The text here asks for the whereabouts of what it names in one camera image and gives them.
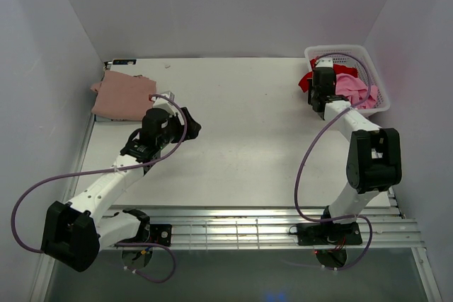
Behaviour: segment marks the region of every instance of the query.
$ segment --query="pink cloth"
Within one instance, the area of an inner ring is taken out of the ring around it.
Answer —
[[[141,121],[153,103],[149,95],[156,93],[156,82],[143,76],[129,76],[107,70],[100,83],[91,90],[98,94],[92,113],[111,120]]]
[[[344,95],[351,105],[358,103],[367,95],[368,86],[359,78],[349,74],[337,74],[336,94]],[[371,93],[365,103],[359,105],[357,109],[372,109],[377,103],[378,88],[371,86]]]

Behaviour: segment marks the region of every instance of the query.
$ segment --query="white plastic basket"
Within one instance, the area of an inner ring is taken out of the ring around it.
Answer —
[[[369,77],[371,78],[372,85],[376,85],[379,89],[377,94],[377,103],[376,106],[372,109],[361,109],[360,113],[365,117],[369,117],[376,112],[387,111],[390,108],[390,100],[387,95],[384,84],[382,83],[379,75],[377,74],[376,68],[374,67],[373,61],[371,60],[367,50],[360,45],[319,45],[311,46],[305,49],[305,58],[309,66],[309,71],[311,71],[310,60],[313,58],[320,57],[325,53],[346,53],[351,56],[359,59],[367,68]],[[367,75],[365,74],[363,68],[357,63],[354,59],[348,58],[341,55],[333,55],[334,64],[341,64],[348,67],[355,67],[358,70],[359,78],[368,85]]]

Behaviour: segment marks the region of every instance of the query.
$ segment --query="wire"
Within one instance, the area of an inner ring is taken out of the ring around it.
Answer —
[[[326,54],[323,54],[322,56],[318,57],[318,59],[324,58],[324,57],[328,57],[328,56],[333,56],[333,55],[340,55],[340,56],[345,56],[345,57],[354,59],[363,68],[363,70],[365,71],[365,74],[367,75],[367,82],[368,82],[367,94],[362,100],[360,100],[357,103],[351,105],[350,107],[344,109],[342,112],[340,112],[338,115],[336,115],[314,137],[314,139],[313,139],[312,143],[310,144],[309,148],[306,150],[305,155],[304,155],[304,157],[302,159],[302,162],[300,163],[299,170],[297,171],[296,182],[294,184],[294,206],[295,206],[297,212],[299,213],[299,215],[303,219],[305,219],[307,221],[310,221],[310,222],[328,223],[328,222],[340,221],[342,219],[355,219],[355,218],[364,219],[367,222],[368,227],[369,227],[369,238],[368,238],[367,244],[366,244],[365,248],[363,249],[362,253],[354,261],[352,261],[350,264],[348,264],[348,265],[346,265],[344,267],[341,267],[341,268],[326,267],[326,269],[329,269],[329,270],[345,270],[345,269],[349,269],[351,267],[354,267],[366,255],[366,253],[368,252],[368,249],[369,249],[369,247],[371,245],[371,242],[372,242],[372,239],[373,239],[373,228],[372,228],[371,222],[364,215],[352,215],[352,214],[351,215],[345,215],[345,216],[338,216],[338,217],[334,217],[334,218],[331,218],[331,219],[313,219],[311,217],[308,217],[307,215],[305,215],[302,212],[302,210],[300,209],[300,206],[299,206],[299,198],[298,198],[298,196],[299,196],[299,184],[300,184],[300,178],[302,176],[302,171],[304,169],[306,160],[310,156],[310,153],[313,151],[313,148],[316,145],[316,143],[318,142],[318,140],[321,138],[321,136],[324,134],[324,132],[326,132],[332,125],[334,125],[335,122],[338,121],[343,115],[345,115],[347,112],[349,112],[349,110],[352,110],[352,109],[358,107],[359,105],[363,104],[368,99],[368,97],[369,97],[369,95],[371,93],[372,82],[371,82],[371,78],[369,76],[368,70],[365,67],[365,65],[358,58],[353,57],[350,54],[340,53],[340,52],[326,53]],[[289,265],[297,266],[297,267],[315,267],[315,268],[319,268],[318,266],[315,266],[315,265],[304,265],[304,264],[297,264],[297,263],[292,263],[292,262],[287,262],[287,261],[283,261],[283,262],[285,262],[285,263],[287,263]]]
[[[21,205],[22,201],[28,196],[28,194],[30,194],[33,190],[35,190],[36,188],[40,187],[41,185],[43,185],[45,183],[48,183],[48,182],[52,182],[54,180],[61,180],[63,178],[70,178],[70,177],[76,177],[76,176],[87,176],[87,175],[96,175],[96,174],[99,174],[99,173],[113,173],[116,170],[123,171],[123,170],[132,170],[132,169],[137,169],[137,168],[143,168],[145,166],[151,166],[151,165],[154,165],[154,164],[156,164],[158,162],[161,162],[164,159],[167,159],[168,157],[170,157],[171,155],[174,154],[174,152],[183,143],[185,135],[187,134],[187,128],[188,128],[187,127],[187,124],[188,124],[187,118],[184,115],[184,112],[181,110],[181,108],[173,100],[171,100],[170,98],[167,98],[164,95],[158,95],[158,94],[153,94],[150,97],[162,98],[162,99],[167,100],[170,104],[172,104],[172,106],[174,106],[179,111],[181,117],[183,118],[183,121],[184,121],[183,134],[182,134],[180,140],[178,141],[178,143],[175,145],[175,147],[172,148],[171,151],[168,152],[165,156],[156,158],[156,159],[154,159],[154,160],[152,160],[150,162],[147,162],[147,163],[123,166],[123,167],[117,168],[117,169],[108,168],[108,169],[102,169],[102,170],[82,171],[82,172],[79,172],[79,173],[66,173],[64,175],[57,175],[57,176],[46,178],[45,180],[41,180],[40,182],[32,185],[31,187],[29,187],[19,197],[19,199],[17,200],[16,204],[14,204],[14,208],[13,208],[13,211],[11,213],[11,232],[13,233],[13,237],[16,240],[17,244],[19,244],[22,248],[24,248],[25,250],[28,250],[30,252],[34,252],[34,253],[37,253],[37,254],[43,253],[43,251],[41,249],[32,248],[32,247],[26,245],[21,240],[21,238],[19,237],[19,235],[17,233],[17,228],[16,228],[16,214],[17,214],[17,211],[19,209],[19,206]]]
[[[173,251],[171,251],[171,249],[169,247],[166,247],[165,245],[158,244],[158,243],[122,243],[122,242],[116,243],[115,245],[117,247],[147,247],[147,249],[152,248],[152,247],[161,248],[161,249],[164,249],[171,256],[171,260],[173,262],[173,266],[171,268],[170,274],[168,274],[167,277],[165,277],[163,279],[155,279],[153,277],[150,277],[150,276],[146,275],[143,272],[140,272],[139,270],[136,270],[134,268],[128,267],[126,265],[125,269],[130,270],[133,274],[137,274],[137,275],[143,277],[144,279],[146,279],[146,280],[148,280],[150,282],[153,282],[153,283],[164,283],[164,282],[167,282],[175,274],[175,271],[176,271],[176,256],[175,256],[175,253]]]

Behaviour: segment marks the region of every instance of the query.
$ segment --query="tabletop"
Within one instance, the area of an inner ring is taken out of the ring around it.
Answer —
[[[292,207],[294,180],[309,144],[325,125],[298,87],[303,58],[137,59],[113,71],[142,74],[172,91],[202,125],[124,193],[115,206]],[[139,122],[96,122],[83,170],[108,168]],[[163,154],[174,145],[167,146]],[[348,142],[327,131],[302,174],[299,204],[324,207],[346,183]],[[79,179],[76,193],[98,176]],[[385,192],[369,207],[389,207]]]

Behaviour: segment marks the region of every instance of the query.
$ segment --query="red cloth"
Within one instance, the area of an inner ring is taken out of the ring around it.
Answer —
[[[316,59],[310,60],[311,68],[313,69],[315,67],[314,63],[316,62]],[[338,65],[334,64],[333,65],[333,70],[335,71],[336,74],[350,74],[354,78],[357,78],[359,76],[357,69],[355,67],[347,67],[344,65]],[[302,91],[307,92],[309,90],[309,81],[308,79],[313,76],[313,72],[307,73],[304,78],[302,78],[299,82],[299,86],[302,89]]]

